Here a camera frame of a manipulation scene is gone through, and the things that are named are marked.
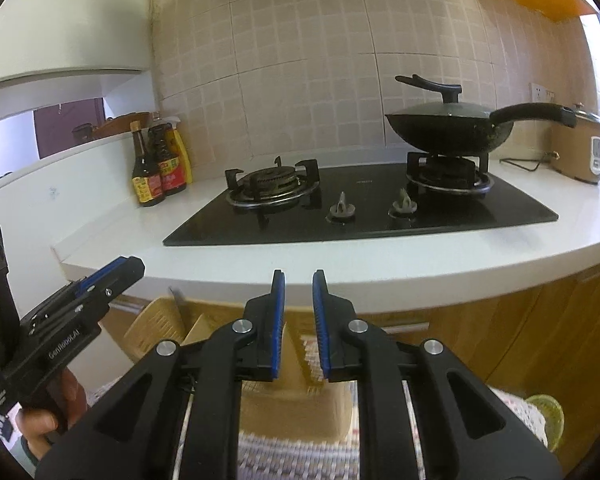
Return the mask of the person left hand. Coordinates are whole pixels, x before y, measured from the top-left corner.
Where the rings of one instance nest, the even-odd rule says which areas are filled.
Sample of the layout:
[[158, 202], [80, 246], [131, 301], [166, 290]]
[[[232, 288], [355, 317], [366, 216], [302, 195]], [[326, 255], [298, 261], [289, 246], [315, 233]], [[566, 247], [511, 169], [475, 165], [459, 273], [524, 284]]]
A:
[[[86, 393], [76, 376], [68, 368], [62, 371], [60, 382], [66, 404], [65, 418], [67, 426], [71, 427], [88, 408]], [[47, 440], [46, 434], [57, 430], [57, 417], [42, 408], [22, 408], [17, 415], [16, 422], [27, 442], [29, 451], [37, 460], [40, 460], [50, 450], [50, 441]]]

